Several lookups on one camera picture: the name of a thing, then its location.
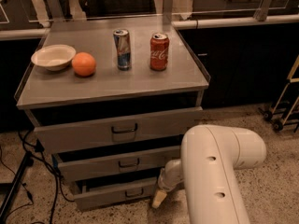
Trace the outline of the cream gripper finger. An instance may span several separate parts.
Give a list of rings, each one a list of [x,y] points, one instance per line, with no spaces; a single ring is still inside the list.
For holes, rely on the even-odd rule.
[[[152,200],[152,207],[153,208],[158,208],[161,203],[164,201],[164,199],[166,198],[167,196],[167,192],[164,191],[164,190],[161,190],[161,189],[157,189],[155,194],[154,194],[154,197],[153,197],[153,200]]]

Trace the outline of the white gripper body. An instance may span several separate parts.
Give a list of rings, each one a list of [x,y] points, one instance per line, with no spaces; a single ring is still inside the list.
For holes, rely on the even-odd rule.
[[[170,192],[174,190],[182,181],[183,177],[180,172],[167,172],[166,170],[162,170],[158,178],[158,187],[161,190]]]

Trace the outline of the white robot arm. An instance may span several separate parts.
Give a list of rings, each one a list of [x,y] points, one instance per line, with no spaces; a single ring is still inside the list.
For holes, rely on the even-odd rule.
[[[152,206],[182,183],[191,224],[250,224],[235,170],[258,167],[265,158],[264,140],[251,130],[194,126],[183,136],[180,157],[161,169]]]

